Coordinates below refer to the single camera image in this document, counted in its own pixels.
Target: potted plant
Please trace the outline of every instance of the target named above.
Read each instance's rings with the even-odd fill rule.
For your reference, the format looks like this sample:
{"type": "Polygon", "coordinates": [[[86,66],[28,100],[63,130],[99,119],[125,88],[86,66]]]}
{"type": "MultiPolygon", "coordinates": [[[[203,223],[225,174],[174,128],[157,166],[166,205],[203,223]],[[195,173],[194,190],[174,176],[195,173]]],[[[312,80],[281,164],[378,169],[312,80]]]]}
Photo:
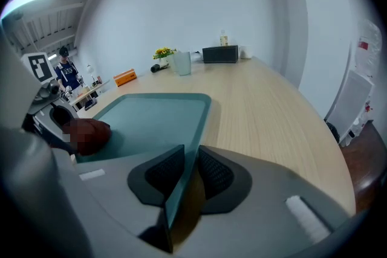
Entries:
{"type": "Polygon", "coordinates": [[[168,61],[166,60],[166,57],[169,55],[175,54],[176,49],[171,49],[171,48],[159,48],[156,53],[153,55],[153,59],[159,59],[160,60],[160,66],[165,66],[168,61]]]}

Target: person wearing cap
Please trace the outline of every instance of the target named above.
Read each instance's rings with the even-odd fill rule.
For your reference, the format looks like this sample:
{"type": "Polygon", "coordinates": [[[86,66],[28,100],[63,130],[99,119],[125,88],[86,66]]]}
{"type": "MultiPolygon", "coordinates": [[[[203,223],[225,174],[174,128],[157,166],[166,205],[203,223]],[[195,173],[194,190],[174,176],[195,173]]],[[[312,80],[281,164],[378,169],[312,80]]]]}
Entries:
{"type": "Polygon", "coordinates": [[[82,82],[82,76],[78,75],[78,70],[75,68],[74,64],[68,58],[68,50],[66,47],[62,47],[59,50],[60,62],[57,67],[55,67],[55,72],[58,76],[57,81],[59,83],[59,88],[67,93],[66,88],[71,87],[73,97],[77,97],[79,92],[82,90],[80,87],[80,82],[82,82]]]}

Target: teal tray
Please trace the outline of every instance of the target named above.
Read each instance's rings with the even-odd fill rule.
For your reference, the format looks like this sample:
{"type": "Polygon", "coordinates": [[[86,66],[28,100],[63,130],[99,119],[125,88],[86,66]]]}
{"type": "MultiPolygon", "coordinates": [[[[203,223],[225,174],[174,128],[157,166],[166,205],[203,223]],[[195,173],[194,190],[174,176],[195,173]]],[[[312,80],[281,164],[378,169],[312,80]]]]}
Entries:
{"type": "Polygon", "coordinates": [[[166,201],[171,227],[192,174],[210,105],[211,98],[205,94],[123,95],[94,117],[110,125],[109,142],[93,156],[77,156],[77,162],[108,160],[184,144],[184,173],[166,201]]]}

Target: wooden table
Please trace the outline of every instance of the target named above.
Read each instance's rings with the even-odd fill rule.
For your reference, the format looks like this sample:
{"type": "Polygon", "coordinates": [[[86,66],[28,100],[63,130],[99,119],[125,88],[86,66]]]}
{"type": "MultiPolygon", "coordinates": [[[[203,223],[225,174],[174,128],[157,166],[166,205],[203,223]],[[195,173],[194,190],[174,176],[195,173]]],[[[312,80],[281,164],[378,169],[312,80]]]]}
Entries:
{"type": "Polygon", "coordinates": [[[88,92],[80,95],[79,97],[77,97],[75,100],[69,102],[68,104],[71,105],[72,107],[74,107],[75,109],[77,109],[77,103],[80,102],[81,100],[83,100],[84,98],[86,98],[87,96],[89,96],[90,94],[92,94],[93,92],[97,91],[98,89],[100,89],[103,85],[109,83],[110,80],[107,80],[106,82],[94,87],[94,88],[91,88],[88,92]]]}
{"type": "Polygon", "coordinates": [[[124,94],[201,92],[212,106],[201,144],[282,164],[355,214],[354,191],[331,132],[300,92],[257,59],[238,63],[193,63],[192,74],[166,69],[112,89],[88,111],[91,118],[124,94]]]}

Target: red label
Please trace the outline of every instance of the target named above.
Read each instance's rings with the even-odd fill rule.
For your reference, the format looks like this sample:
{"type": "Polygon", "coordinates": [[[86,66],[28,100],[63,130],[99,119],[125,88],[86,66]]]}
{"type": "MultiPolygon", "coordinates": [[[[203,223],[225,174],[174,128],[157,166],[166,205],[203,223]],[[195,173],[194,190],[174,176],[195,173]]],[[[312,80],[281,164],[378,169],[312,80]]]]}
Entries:
{"type": "Polygon", "coordinates": [[[364,50],[368,50],[368,43],[360,41],[358,47],[363,48],[364,50]]]}

